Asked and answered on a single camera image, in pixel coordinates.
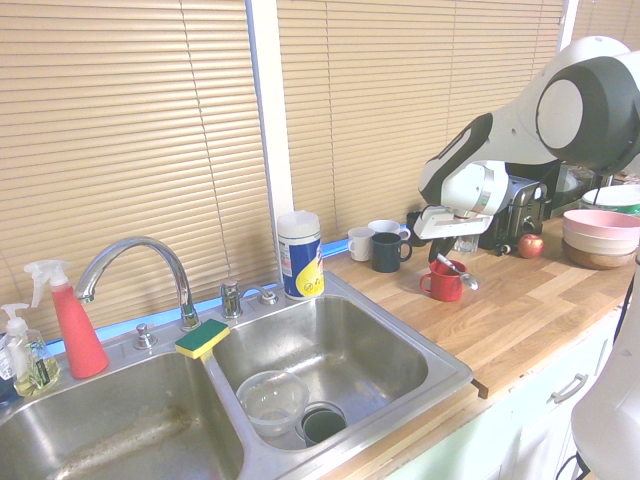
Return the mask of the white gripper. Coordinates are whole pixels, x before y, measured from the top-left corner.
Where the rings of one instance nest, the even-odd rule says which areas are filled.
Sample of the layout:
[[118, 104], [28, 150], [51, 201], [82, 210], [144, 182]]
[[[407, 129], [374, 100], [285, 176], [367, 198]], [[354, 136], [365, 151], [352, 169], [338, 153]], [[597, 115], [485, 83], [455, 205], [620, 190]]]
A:
[[460, 218], [443, 206], [427, 206], [413, 226], [413, 232], [422, 240], [433, 240], [429, 251], [429, 261], [433, 262], [440, 253], [447, 256], [454, 246], [454, 239], [464, 235], [484, 233], [493, 220], [492, 216], [477, 214], [475, 217]]

